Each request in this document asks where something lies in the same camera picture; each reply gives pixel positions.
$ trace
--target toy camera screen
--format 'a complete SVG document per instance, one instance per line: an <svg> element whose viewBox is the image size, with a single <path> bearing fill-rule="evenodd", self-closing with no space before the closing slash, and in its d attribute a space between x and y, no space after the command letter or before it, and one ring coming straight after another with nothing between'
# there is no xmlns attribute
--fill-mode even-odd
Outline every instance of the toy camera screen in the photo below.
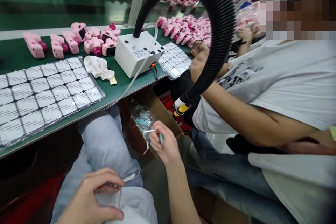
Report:
<svg viewBox="0 0 336 224"><path fill-rule="evenodd" d="M84 29L84 27L83 27L83 29L81 29L81 30L79 31L79 35L80 35L80 37L81 37L82 39L85 38L85 29Z"/></svg>
<svg viewBox="0 0 336 224"><path fill-rule="evenodd" d="M107 39L112 39L111 37L107 36L106 34L103 34L102 38L101 38L104 43L106 42Z"/></svg>
<svg viewBox="0 0 336 224"><path fill-rule="evenodd" d="M106 56L111 56L114 55L116 52L116 48L115 47L110 47L106 49Z"/></svg>

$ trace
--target human hand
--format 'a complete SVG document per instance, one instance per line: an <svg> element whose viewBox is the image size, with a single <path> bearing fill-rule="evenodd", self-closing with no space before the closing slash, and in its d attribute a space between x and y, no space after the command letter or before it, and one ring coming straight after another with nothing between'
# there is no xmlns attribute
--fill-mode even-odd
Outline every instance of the human hand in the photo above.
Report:
<svg viewBox="0 0 336 224"><path fill-rule="evenodd" d="M247 43L251 43L253 38L253 33L251 29L244 27L239 27L237 29L237 35L242 39L242 41L246 41Z"/></svg>
<svg viewBox="0 0 336 224"><path fill-rule="evenodd" d="M124 214L114 206L100 206L95 193L116 193L119 188L109 185L123 186L124 181L110 168L85 174L76 194L57 221L57 224L96 224L103 221L123 220Z"/></svg>
<svg viewBox="0 0 336 224"><path fill-rule="evenodd" d="M191 74L191 79L195 83L200 77L205 63L207 62L209 56L209 48L202 43L198 50L191 50L191 54L195 56L192 60L191 65L189 66L189 71Z"/></svg>
<svg viewBox="0 0 336 224"><path fill-rule="evenodd" d="M149 135L150 145L157 151L164 165L169 166L182 162L177 140L172 131L160 121L153 124L153 129L156 132L151 132ZM163 145L161 145L158 133L163 135Z"/></svg>

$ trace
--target cardboard box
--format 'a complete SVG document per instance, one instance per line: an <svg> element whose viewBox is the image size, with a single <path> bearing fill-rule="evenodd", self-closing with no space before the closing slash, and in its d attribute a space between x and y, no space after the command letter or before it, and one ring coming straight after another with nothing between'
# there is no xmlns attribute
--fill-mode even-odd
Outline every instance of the cardboard box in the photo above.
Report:
<svg viewBox="0 0 336 224"><path fill-rule="evenodd" d="M144 154L147 158L158 159L158 153L153 150L149 145L149 150L147 150L147 141L144 139L140 129L137 127L137 124L134 118L131 116L129 111L130 100L134 98L140 102L142 105L147 105L150 111L154 114L156 121L163 122L174 134L176 139L183 135L183 131L177 125L172 116L168 113L164 105L161 103L160 99L155 95L152 90L145 92L144 94L135 95L131 98L126 97L121 100L118 104L121 115L121 122L125 136L129 141L133 150L140 154Z"/></svg>

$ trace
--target person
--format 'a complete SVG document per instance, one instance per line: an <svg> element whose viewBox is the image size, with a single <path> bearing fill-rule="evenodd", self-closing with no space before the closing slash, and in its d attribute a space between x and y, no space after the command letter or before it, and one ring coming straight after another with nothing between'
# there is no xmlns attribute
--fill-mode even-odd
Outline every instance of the person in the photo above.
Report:
<svg viewBox="0 0 336 224"><path fill-rule="evenodd" d="M78 128L83 146L57 196L51 224L156 224L153 197L127 150L118 107L82 119ZM150 144L166 167L172 223L201 224L174 134L160 121L153 129Z"/></svg>
<svg viewBox="0 0 336 224"><path fill-rule="evenodd" d="M267 7L268 37L275 30L286 40L267 40L224 64L182 118L203 132L239 134L254 145L277 148L336 124L336 41L305 40L319 34L310 31L332 29L326 18L330 1L261 2ZM174 101L198 80L209 49L201 45L192 54L189 72L170 83Z"/></svg>
<svg viewBox="0 0 336 224"><path fill-rule="evenodd" d="M78 130L83 146L63 181L51 224L132 223L132 217L137 223L156 224L154 200L143 188L137 160L128 152L118 107L82 119Z"/></svg>
<svg viewBox="0 0 336 224"><path fill-rule="evenodd" d="M219 153L196 129L191 138L201 169L186 166L190 185L264 224L333 223L335 127L282 146L282 155Z"/></svg>

